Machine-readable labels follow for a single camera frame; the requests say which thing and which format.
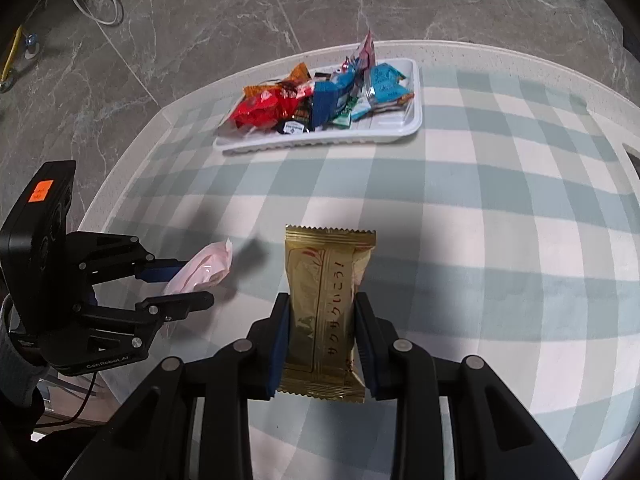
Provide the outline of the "orange snack packet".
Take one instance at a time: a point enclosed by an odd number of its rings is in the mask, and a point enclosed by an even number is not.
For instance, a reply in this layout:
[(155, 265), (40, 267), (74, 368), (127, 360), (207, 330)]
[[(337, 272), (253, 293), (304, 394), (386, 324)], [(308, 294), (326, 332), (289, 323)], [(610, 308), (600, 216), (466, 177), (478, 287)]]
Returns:
[(311, 74), (304, 62), (298, 63), (285, 78), (270, 79), (260, 84), (252, 84), (243, 89), (244, 96), (248, 99), (252, 96), (259, 96), (263, 91), (272, 87), (282, 87), (285, 89), (295, 89), (300, 84), (311, 81)]

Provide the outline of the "white plastic tray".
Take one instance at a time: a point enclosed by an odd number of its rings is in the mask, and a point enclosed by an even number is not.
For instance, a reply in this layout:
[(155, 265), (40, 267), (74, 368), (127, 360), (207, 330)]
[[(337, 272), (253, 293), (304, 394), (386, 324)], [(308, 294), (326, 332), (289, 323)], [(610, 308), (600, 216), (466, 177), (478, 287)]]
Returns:
[(247, 87), (215, 130), (214, 148), (246, 153), (292, 146), (387, 143), (423, 120), (418, 64), (355, 53), (311, 75), (300, 63), (286, 78)]

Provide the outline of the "large red snack packet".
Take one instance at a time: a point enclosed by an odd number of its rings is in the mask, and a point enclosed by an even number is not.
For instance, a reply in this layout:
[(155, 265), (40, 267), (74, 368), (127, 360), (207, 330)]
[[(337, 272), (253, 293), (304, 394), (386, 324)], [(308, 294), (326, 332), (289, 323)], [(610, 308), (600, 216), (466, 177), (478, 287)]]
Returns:
[(270, 128), (278, 122), (292, 119), (303, 100), (314, 94), (314, 88), (268, 87), (256, 96), (249, 96), (232, 110), (230, 119), (238, 128)]

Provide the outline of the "gold snack bar packet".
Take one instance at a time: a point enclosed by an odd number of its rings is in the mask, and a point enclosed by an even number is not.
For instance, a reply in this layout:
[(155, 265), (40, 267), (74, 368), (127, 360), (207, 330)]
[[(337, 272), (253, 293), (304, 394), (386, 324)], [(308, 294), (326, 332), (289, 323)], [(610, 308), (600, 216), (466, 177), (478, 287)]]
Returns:
[(361, 403), (354, 364), (354, 297), (376, 245), (374, 231), (285, 228), (292, 318), (279, 389), (317, 400)]

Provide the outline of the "pale pink snack packet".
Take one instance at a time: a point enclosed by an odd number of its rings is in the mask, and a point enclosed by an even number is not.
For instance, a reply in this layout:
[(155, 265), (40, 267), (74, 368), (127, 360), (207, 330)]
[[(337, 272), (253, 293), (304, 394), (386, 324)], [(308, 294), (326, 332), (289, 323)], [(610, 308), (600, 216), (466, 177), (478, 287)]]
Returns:
[(209, 291), (230, 273), (233, 244), (228, 238), (202, 248), (167, 283), (164, 295)]

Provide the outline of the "blue chip snack packet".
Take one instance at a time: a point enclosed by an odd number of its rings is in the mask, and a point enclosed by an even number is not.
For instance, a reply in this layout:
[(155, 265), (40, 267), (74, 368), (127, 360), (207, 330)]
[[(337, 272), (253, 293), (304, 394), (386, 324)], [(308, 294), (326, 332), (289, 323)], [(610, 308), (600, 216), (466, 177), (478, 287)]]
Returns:
[(356, 86), (357, 71), (345, 61), (332, 73), (315, 72), (311, 96), (311, 129), (327, 124), (345, 106)]

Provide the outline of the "green snack packet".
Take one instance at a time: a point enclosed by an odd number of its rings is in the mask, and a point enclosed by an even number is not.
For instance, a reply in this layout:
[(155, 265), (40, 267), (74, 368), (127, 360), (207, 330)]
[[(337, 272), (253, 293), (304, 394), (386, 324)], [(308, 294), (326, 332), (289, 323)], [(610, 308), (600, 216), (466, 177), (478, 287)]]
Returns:
[(345, 103), (343, 109), (331, 119), (330, 124), (332, 127), (346, 129), (352, 124), (352, 118), (354, 118), (355, 110), (359, 103), (359, 99), (356, 96), (351, 96)]

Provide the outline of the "white long snack packet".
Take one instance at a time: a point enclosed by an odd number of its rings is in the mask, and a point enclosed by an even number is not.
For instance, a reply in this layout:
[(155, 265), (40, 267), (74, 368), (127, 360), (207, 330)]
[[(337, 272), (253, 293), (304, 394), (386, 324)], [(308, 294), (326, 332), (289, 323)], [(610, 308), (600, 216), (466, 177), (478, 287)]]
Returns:
[(354, 66), (354, 70), (370, 70), (372, 66), (375, 66), (375, 48), (372, 37), (372, 32), (367, 32), (367, 35), (356, 47), (355, 51), (349, 57), (350, 64)]

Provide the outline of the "black snack packet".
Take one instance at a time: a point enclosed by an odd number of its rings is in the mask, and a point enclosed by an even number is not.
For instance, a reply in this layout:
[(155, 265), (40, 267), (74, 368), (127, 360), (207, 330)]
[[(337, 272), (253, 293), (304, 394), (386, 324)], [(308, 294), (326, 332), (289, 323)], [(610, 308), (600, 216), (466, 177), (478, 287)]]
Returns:
[[(302, 87), (312, 87), (314, 88), (314, 82), (312, 81), (306, 82), (306, 84), (300, 84), (297, 88)], [(311, 121), (311, 97), (303, 100), (300, 103), (299, 108), (296, 110), (294, 117), (289, 120), (285, 120), (284, 122), (278, 122), (276, 125), (277, 132), (282, 134), (293, 134), (293, 133), (308, 133), (314, 132), (310, 126)]]

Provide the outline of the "light blue snack packet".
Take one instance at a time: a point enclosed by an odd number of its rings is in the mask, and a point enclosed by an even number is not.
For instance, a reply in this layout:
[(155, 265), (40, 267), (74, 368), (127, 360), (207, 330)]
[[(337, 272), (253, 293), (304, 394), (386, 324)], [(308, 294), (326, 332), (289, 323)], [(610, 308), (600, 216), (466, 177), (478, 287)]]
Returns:
[(350, 118), (358, 122), (371, 114), (396, 110), (410, 103), (414, 93), (402, 82), (406, 76), (388, 63), (375, 65), (364, 75)]

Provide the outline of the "green white checkered tablecloth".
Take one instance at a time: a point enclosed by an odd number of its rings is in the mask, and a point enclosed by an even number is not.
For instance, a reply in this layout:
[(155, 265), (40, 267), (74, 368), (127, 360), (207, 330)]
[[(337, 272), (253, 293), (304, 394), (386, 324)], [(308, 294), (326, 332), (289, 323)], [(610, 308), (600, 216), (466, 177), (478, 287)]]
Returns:
[(234, 91), (186, 103), (107, 220), (162, 258), (230, 240), (212, 310), (104, 378), (125, 399), (165, 356), (210, 356), (288, 283), (284, 229), (373, 230), (375, 313), (433, 356), (485, 359), (578, 477), (600, 479), (639, 422), (639, 204), (583, 96), (427, 68), (421, 129), (386, 145), (224, 156)]

